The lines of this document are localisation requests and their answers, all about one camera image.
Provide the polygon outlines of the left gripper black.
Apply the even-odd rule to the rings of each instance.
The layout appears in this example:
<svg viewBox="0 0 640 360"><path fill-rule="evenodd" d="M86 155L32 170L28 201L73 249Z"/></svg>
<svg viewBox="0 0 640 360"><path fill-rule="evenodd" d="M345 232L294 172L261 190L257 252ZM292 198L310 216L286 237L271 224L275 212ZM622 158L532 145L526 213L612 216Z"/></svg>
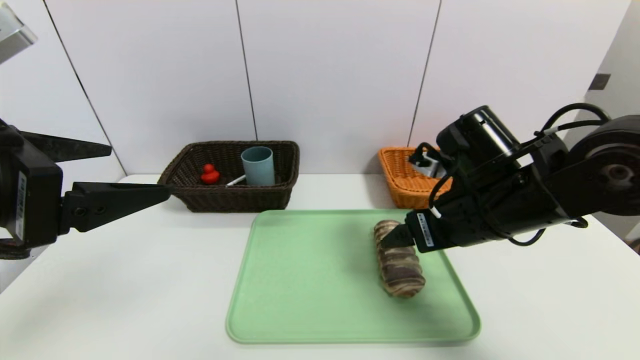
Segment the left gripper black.
<svg viewBox="0 0 640 360"><path fill-rule="evenodd" d="M55 163L109 157L112 147L21 131L1 123L1 259L23 260L58 235L63 171ZM161 184L74 182L62 198L59 235L86 233L169 200Z"/></svg>

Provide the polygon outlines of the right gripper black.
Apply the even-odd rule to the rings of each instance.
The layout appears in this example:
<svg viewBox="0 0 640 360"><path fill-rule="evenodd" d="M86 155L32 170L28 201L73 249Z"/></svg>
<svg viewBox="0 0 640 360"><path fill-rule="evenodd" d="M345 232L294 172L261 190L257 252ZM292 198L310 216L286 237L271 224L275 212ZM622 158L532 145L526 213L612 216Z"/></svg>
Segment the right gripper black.
<svg viewBox="0 0 640 360"><path fill-rule="evenodd" d="M421 253L476 245L480 234L480 198L471 194L442 194L434 207L416 209L405 224L384 228L383 249L412 248Z"/></svg>

